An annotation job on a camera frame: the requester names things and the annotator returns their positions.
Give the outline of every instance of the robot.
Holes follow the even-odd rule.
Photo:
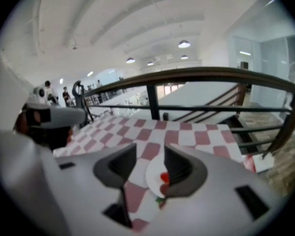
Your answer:
[[[33,120],[33,111],[41,114],[41,123]],[[66,129],[85,121],[85,114],[27,103],[28,124],[38,129]],[[54,158],[50,146],[0,131],[0,183],[19,210],[49,235],[134,235],[123,186],[135,167],[136,148],[127,144]],[[234,161],[165,145],[164,164],[170,177],[166,204],[143,236],[253,235],[278,212],[280,197]]]

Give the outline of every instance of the ceiling light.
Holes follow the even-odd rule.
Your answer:
[[[268,3],[266,4],[266,6],[272,4],[274,1],[275,1],[275,0],[271,0],[270,2],[268,2]]]
[[[242,51],[240,51],[239,53],[241,53],[241,54],[245,54],[245,55],[248,55],[248,56],[251,56],[251,54],[250,54],[250,53],[247,53],[247,52],[242,52]]]
[[[190,46],[190,43],[187,40],[180,41],[180,43],[178,45],[179,48],[187,48],[189,46]]]
[[[131,64],[131,63],[134,63],[136,60],[134,58],[128,58],[126,63],[127,64]]]

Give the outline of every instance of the white ceiling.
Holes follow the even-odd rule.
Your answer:
[[[237,6],[228,8],[222,0],[22,0],[2,29],[0,50],[34,85],[65,76],[80,79],[90,71],[140,70],[148,61],[183,62],[182,55],[197,61],[203,32],[217,29],[207,22],[214,1],[231,13]],[[247,8],[256,0],[248,1]],[[182,39],[191,47],[179,49]],[[125,64],[128,57],[136,62]]]

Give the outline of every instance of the checkered tablecloth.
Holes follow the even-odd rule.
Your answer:
[[[115,116],[102,117],[84,127],[74,134],[73,141],[67,147],[55,150],[54,155],[77,155],[126,143],[137,144],[137,163],[125,184],[128,212],[136,231],[144,228],[160,210],[157,197],[148,188],[145,172],[149,162],[158,153],[164,152],[164,144],[193,147],[232,159],[254,171],[252,158],[241,155],[227,125]]]

